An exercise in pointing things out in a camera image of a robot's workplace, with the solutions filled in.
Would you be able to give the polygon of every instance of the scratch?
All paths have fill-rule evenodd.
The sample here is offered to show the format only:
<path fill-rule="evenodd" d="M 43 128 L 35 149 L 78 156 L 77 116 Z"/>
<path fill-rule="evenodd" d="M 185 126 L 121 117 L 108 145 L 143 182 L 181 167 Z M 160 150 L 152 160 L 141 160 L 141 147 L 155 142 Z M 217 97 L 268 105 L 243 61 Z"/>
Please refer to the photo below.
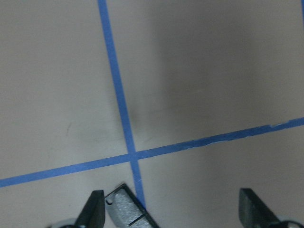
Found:
<path fill-rule="evenodd" d="M 68 125 L 67 129 L 66 129 L 66 137 L 68 136 L 68 131 L 70 130 L 72 126 L 72 122 L 70 122 L 70 124 Z"/>

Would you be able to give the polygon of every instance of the floor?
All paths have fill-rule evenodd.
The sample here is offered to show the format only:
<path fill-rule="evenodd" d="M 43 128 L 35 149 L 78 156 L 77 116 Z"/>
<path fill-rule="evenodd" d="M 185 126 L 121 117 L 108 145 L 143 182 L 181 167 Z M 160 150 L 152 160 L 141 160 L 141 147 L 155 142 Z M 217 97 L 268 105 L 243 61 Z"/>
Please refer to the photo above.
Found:
<path fill-rule="evenodd" d="M 162 228 L 241 228 L 241 187 L 304 222 L 300 0 L 0 2 L 2 227 L 121 183 Z"/>

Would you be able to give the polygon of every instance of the gray floor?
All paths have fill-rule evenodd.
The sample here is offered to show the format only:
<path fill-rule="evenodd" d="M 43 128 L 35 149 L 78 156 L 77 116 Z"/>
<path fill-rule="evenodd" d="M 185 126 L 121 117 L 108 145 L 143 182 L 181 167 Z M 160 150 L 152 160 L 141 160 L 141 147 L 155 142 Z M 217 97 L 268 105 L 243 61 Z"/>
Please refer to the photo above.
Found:
<path fill-rule="evenodd" d="M 0 4 L 0 179 L 126 154 L 97 2 Z M 300 0 L 107 4 L 137 151 L 304 116 Z M 303 135 L 140 160 L 146 207 L 162 228 L 241 228 L 251 187 L 304 222 Z M 0 188 L 1 227 L 76 217 L 123 182 L 134 190 L 129 163 Z"/>

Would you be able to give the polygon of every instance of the concrete floor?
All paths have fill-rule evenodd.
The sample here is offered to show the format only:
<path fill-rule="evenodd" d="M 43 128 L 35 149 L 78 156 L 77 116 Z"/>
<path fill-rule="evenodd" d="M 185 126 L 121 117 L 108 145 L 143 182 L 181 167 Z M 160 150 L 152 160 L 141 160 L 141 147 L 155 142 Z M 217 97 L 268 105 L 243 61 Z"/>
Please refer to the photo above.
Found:
<path fill-rule="evenodd" d="M 129 162 L 19 177 L 128 148 L 97 1 L 0 3 L 1 227 L 46 228 L 76 217 L 93 190 L 135 191 Z M 300 0 L 107 6 L 138 153 L 304 117 Z M 251 187 L 304 222 L 303 135 L 299 126 L 141 159 L 146 208 L 162 228 L 241 228 L 238 190 Z M 16 176 L 25 183 L 7 184 Z"/>

